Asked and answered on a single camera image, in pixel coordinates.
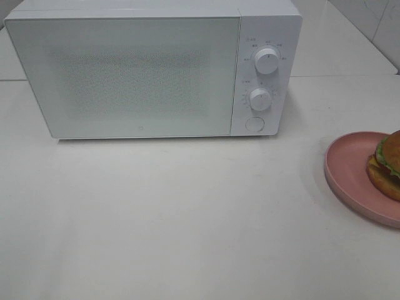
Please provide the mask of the upper white power knob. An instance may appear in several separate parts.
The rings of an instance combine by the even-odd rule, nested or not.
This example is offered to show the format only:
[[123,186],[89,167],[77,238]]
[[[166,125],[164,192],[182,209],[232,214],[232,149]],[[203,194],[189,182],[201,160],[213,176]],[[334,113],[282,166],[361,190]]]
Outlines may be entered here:
[[271,74],[279,64],[279,53],[273,47],[264,47],[254,55],[254,65],[260,74]]

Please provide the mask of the white microwave oven body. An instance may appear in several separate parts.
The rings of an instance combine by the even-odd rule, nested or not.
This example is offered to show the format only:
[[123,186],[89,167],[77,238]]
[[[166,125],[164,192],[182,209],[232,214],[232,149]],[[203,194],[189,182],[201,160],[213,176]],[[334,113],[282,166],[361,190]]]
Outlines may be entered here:
[[[231,128],[227,136],[276,134],[303,21],[291,1],[23,1],[5,17],[4,25],[7,29],[9,20],[194,18],[239,19]],[[260,74],[254,65],[255,53],[265,47],[279,53],[278,68],[267,75]],[[265,111],[250,107],[249,93],[257,88],[272,94],[272,104]],[[246,129],[246,121],[251,117],[264,119],[262,131]]]

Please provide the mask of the white microwave door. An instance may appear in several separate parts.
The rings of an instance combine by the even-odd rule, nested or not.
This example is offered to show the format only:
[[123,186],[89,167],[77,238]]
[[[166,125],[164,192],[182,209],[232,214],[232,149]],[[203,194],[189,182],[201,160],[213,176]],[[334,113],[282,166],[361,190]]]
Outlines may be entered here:
[[43,19],[7,30],[56,139],[227,136],[239,19]]

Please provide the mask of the round white door button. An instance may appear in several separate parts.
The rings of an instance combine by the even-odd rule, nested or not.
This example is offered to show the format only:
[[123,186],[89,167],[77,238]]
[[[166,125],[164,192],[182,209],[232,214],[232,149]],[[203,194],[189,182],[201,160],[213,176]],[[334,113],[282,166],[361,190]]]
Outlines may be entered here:
[[264,128],[264,119],[261,117],[250,117],[246,121],[246,129],[251,132],[260,132]]

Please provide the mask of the burger with lettuce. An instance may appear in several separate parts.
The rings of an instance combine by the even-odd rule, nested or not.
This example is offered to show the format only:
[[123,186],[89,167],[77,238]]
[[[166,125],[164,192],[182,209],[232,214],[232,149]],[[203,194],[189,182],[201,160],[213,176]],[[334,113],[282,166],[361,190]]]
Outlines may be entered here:
[[374,154],[367,159],[366,171],[376,189],[399,201],[399,131],[377,144]]

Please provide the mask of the lower white timer knob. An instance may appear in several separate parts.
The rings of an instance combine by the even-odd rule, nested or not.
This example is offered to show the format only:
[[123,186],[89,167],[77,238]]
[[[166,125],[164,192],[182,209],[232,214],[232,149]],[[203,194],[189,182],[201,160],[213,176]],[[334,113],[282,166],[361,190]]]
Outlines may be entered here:
[[257,88],[249,93],[250,107],[254,111],[267,110],[273,101],[273,96],[270,91],[263,88]]

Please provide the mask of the pink round plate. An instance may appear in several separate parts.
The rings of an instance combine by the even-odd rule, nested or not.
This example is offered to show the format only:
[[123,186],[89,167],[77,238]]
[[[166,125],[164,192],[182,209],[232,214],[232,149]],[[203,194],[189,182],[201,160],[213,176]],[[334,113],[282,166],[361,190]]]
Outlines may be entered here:
[[356,213],[376,223],[399,228],[399,202],[384,195],[369,180],[368,157],[387,134],[352,132],[334,140],[324,159],[326,181],[336,197]]

